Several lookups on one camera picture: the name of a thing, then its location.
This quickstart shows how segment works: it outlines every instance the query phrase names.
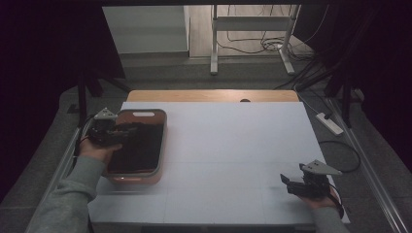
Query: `metal stand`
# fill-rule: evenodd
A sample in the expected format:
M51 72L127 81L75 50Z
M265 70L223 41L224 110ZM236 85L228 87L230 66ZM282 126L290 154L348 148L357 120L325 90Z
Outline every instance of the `metal stand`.
M279 53L289 75L294 69L288 57L288 44L300 5L295 6L290 17L218 17L218 5L213 6L213 38L210 73L218 74L218 31L286 31Z
M294 24L296 22L297 12L299 11L299 8L300 8L300 5L296 5L294 7L294 10L291 14L291 17L288 23L288 30L286 31L286 34L285 34L284 43L283 45L278 46L278 49L279 49L278 52L281 55L282 61L284 62L286 72L288 73L288 75L294 75L294 69L288 57L288 45L289 45L289 40L291 39L292 31L294 28Z

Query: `wall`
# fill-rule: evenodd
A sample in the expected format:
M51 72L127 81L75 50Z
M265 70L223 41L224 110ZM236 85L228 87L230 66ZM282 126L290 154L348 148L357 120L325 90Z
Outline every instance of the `wall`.
M118 53L188 51L184 6L104 7Z

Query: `plastic container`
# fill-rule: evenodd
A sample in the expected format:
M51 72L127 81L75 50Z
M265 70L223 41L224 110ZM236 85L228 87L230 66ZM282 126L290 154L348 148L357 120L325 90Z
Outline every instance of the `plastic container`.
M132 125L135 135L115 151L103 176L112 183L157 183L162 174L167 115L163 110L123 110L116 125Z

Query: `wooden table edge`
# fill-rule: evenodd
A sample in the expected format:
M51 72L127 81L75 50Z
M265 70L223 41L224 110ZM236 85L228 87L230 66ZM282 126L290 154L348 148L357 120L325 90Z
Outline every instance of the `wooden table edge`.
M293 90L192 89L132 90L127 102L299 102Z

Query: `metal rail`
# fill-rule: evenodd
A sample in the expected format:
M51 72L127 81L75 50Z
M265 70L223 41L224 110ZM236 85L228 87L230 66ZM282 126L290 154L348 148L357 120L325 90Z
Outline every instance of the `metal rail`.
M332 101L330 98L327 98L327 102L331 106L333 114L336 116L336 120L338 121L339 125L343 128L343 130L347 133L347 138L349 143L358 151L361 159L361 169L363 175L365 176L367 182L372 189L373 194L375 195L376 199L378 200L379 205L381 206L388 223L391 225L392 230L396 233L408 233L410 232L400 215L399 210L397 209L394 201L392 200L391 195L389 194L388 190L384 187L384 185L379 180L378 175L376 174L375 170L370 163L366 152L363 150L361 143L358 141L354 131L351 128L346 126L346 123L343 121L342 117L338 113L338 106L336 101Z

